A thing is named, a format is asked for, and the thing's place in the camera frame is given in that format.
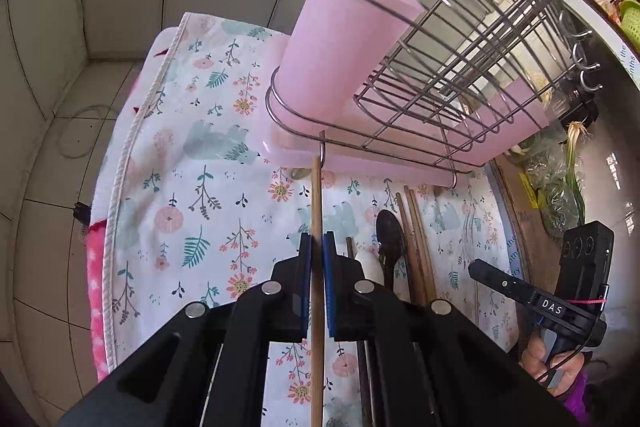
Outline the light wooden chopstick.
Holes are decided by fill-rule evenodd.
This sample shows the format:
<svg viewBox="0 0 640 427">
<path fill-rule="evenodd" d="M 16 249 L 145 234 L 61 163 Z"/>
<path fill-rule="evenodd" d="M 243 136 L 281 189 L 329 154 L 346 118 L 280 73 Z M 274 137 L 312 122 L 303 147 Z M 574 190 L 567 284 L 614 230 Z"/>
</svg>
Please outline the light wooden chopstick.
<svg viewBox="0 0 640 427">
<path fill-rule="evenodd" d="M 311 168 L 311 413 L 310 425 L 323 426 L 324 289 L 322 271 L 321 158 Z"/>
</svg>

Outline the white spoon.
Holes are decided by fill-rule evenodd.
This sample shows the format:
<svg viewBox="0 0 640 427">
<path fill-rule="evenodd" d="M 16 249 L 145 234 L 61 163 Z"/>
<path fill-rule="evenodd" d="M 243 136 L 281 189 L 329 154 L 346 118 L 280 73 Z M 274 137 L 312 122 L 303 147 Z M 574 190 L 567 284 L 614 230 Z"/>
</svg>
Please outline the white spoon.
<svg viewBox="0 0 640 427">
<path fill-rule="evenodd" d="M 355 259 L 360 263 L 363 275 L 367 280 L 374 283 L 384 284 L 384 270 L 377 254 L 370 251 L 358 251 Z"/>
</svg>

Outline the floral tablecloth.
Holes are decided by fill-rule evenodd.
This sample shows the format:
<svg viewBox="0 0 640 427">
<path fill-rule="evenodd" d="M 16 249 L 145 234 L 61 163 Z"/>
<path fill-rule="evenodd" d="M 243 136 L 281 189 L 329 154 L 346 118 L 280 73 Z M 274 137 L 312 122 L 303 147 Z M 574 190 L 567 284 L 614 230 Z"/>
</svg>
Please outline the floral tablecloth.
<svg viewBox="0 0 640 427">
<path fill-rule="evenodd" d="M 259 152 L 275 30 L 183 14 L 155 39 L 120 112 L 91 204 L 105 220 L 102 306 L 108 373 L 189 301 L 233 303 L 269 279 L 310 232 L 310 174 Z M 495 191 L 484 172 L 436 194 L 426 182 L 322 171 L 323 228 L 378 253 L 378 212 L 398 216 L 411 185 L 437 296 L 504 351 L 518 341 L 514 303 L 471 280 L 475 258 L 510 271 Z M 263 426 L 310 426 L 310 340 L 269 350 Z M 324 425 L 361 426 L 355 343 L 326 340 Z"/>
</svg>

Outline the pink towel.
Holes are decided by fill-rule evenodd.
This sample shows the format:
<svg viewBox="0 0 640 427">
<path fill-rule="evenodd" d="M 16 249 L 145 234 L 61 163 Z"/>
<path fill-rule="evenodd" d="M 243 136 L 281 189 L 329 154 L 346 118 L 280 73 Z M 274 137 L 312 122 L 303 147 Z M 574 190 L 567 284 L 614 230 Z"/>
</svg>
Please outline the pink towel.
<svg viewBox="0 0 640 427">
<path fill-rule="evenodd" d="M 102 279 L 106 221 L 102 220 L 90 227 L 85 235 L 87 254 L 87 288 L 90 307 L 90 335 L 93 365 L 96 378 L 103 381 L 108 375 L 104 346 Z"/>
</svg>

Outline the pink utensil cup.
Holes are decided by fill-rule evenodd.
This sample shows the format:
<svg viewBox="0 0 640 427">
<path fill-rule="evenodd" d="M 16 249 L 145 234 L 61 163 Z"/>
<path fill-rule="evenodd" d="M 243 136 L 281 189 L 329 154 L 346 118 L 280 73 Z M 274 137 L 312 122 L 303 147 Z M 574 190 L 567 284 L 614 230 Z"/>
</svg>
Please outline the pink utensil cup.
<svg viewBox="0 0 640 427">
<path fill-rule="evenodd" d="M 305 0 L 274 80 L 282 119 L 311 133 L 337 122 L 423 12 L 418 0 Z"/>
</svg>

